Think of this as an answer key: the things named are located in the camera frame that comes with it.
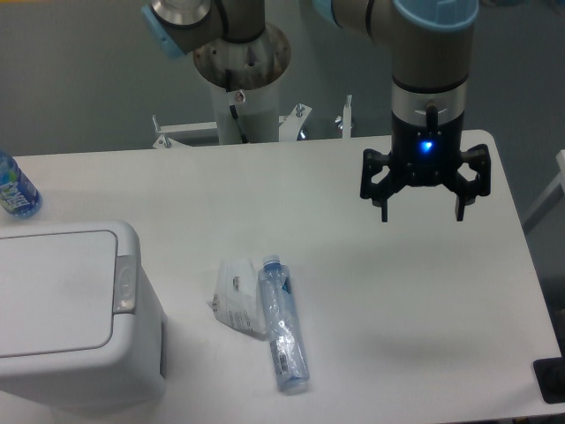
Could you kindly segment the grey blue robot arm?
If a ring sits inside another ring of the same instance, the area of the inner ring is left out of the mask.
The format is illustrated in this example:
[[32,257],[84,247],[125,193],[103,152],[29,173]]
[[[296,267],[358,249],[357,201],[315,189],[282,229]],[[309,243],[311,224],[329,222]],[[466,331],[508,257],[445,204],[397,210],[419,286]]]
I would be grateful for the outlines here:
[[[444,186],[456,219],[491,192],[483,145],[460,149],[475,1],[317,1],[332,25],[383,42],[392,58],[388,153],[363,154],[360,195],[386,210],[405,187]],[[223,144],[277,142],[278,83],[290,64],[285,34],[261,1],[150,1],[143,19],[169,57],[192,56],[210,85]]]

